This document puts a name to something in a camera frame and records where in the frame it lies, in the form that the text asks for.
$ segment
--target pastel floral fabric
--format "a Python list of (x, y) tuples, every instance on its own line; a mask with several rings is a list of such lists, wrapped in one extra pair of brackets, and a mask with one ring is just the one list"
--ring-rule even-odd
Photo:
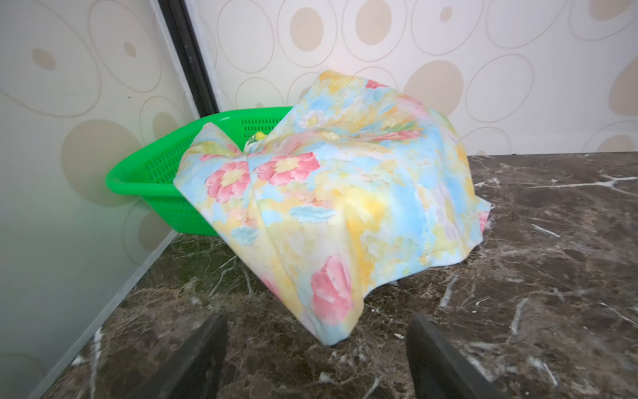
[(174, 183), (326, 345), (374, 288), (465, 259), (490, 209), (445, 117), (332, 71), (243, 152), (205, 125)]

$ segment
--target basket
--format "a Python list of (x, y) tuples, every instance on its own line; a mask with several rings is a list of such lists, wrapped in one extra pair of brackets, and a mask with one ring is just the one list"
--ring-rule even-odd
[(256, 132), (270, 133), (289, 110), (290, 107), (242, 109), (203, 117), (120, 162), (108, 173), (107, 187), (116, 194), (141, 196), (178, 232), (217, 236), (173, 185), (182, 155), (205, 123), (216, 124), (243, 148)]

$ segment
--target marble countertop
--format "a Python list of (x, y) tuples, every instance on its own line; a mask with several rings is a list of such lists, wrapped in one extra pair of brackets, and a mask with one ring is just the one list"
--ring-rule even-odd
[(511, 397), (638, 398), (638, 153), (470, 165), (494, 204), (485, 241), (372, 291), (349, 339), (320, 345), (218, 238), (181, 235), (102, 327), (98, 362), (89, 342), (45, 398), (123, 397), (219, 310), (220, 398), (411, 398), (414, 312)]

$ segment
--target patterned wallpaper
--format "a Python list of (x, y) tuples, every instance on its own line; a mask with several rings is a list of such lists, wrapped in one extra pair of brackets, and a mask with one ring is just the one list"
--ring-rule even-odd
[(1, 1), (0, 54), (0, 397), (25, 398), (170, 232), (106, 173), (194, 116), (149, 0)]
[(222, 110), (326, 69), (448, 115), (470, 154), (638, 149), (638, 1), (188, 0)]

